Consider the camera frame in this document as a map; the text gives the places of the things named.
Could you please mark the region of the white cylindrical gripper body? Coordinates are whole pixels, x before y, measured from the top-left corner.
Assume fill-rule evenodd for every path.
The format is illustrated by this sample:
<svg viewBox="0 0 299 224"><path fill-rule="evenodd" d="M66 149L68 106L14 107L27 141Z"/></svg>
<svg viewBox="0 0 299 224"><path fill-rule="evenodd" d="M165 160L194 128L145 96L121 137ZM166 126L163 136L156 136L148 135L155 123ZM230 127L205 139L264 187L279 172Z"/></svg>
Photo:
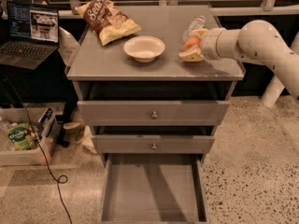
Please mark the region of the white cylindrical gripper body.
<svg viewBox="0 0 299 224"><path fill-rule="evenodd" d="M224 28L213 28L208 30L200 43L200 49L208 60L220 60L221 57L217 52L217 43Z"/></svg>

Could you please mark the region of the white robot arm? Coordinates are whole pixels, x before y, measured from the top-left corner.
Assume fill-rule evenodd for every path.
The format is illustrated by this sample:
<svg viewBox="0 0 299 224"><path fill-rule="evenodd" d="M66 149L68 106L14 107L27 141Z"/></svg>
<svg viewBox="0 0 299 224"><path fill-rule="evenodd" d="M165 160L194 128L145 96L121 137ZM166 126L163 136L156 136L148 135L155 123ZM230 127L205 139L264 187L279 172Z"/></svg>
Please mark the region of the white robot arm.
<svg viewBox="0 0 299 224"><path fill-rule="evenodd" d="M271 23L255 20L241 29L197 29L189 35L191 42L178 54L182 61L233 59L265 65L289 94L299 99L299 55L288 47Z"/></svg>

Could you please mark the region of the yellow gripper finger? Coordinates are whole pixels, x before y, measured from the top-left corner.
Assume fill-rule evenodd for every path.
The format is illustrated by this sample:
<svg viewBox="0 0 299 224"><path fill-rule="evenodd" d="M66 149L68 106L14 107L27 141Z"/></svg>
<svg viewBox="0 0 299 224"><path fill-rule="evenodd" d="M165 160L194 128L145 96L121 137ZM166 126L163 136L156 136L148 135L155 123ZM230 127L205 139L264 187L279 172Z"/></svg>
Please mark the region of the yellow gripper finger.
<svg viewBox="0 0 299 224"><path fill-rule="evenodd" d="M189 32L189 37L199 37L202 39L207 32L208 29L206 28L195 29Z"/></svg>
<svg viewBox="0 0 299 224"><path fill-rule="evenodd" d="M190 47L186 51L180 52L178 56L182 61L190 63L201 62L204 60L204 55L197 45Z"/></svg>

